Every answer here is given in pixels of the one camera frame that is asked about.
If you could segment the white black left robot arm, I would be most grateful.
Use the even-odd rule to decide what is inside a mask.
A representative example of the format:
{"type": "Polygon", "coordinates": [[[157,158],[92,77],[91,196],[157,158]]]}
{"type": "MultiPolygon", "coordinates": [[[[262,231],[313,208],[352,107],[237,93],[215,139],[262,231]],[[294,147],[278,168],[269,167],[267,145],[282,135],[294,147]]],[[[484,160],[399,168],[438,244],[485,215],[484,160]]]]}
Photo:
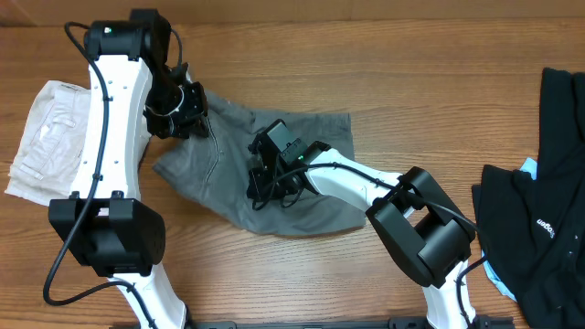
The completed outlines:
{"type": "Polygon", "coordinates": [[[190,328],[191,313],[165,272],[165,223],[141,200],[138,171],[151,137],[207,137],[207,99],[188,65],[167,65],[177,37],[154,9],[96,21],[76,42],[88,61],[90,109],[69,195],[49,204],[62,254],[117,287],[141,328],[190,328]]]}

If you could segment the grey shorts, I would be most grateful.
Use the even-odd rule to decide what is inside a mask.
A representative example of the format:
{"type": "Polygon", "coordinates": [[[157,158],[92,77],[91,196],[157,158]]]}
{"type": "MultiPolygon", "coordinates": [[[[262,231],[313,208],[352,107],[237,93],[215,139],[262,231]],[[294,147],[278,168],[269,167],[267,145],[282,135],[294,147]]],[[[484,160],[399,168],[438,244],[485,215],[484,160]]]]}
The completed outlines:
{"type": "Polygon", "coordinates": [[[206,92],[206,137],[182,140],[154,164],[180,196],[207,207],[239,228],[257,234],[312,236],[362,228],[363,211],[332,196],[309,190],[284,201],[254,203],[252,195],[272,180],[249,146],[258,133],[281,119],[306,143],[330,144],[343,156],[355,157],[351,117],[347,113],[301,113],[253,109],[206,92]]]}

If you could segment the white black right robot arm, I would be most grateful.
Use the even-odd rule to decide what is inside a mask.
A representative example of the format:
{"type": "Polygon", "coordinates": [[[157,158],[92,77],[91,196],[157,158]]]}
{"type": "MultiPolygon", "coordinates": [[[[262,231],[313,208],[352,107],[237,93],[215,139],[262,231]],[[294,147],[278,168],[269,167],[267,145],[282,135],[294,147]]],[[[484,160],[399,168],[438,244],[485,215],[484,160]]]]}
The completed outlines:
{"type": "Polygon", "coordinates": [[[395,264],[423,289],[428,326],[473,327],[464,270],[476,228],[428,172],[378,171],[322,142],[256,141],[248,149],[261,161],[250,171],[254,209],[304,190],[359,209],[395,264]]]}

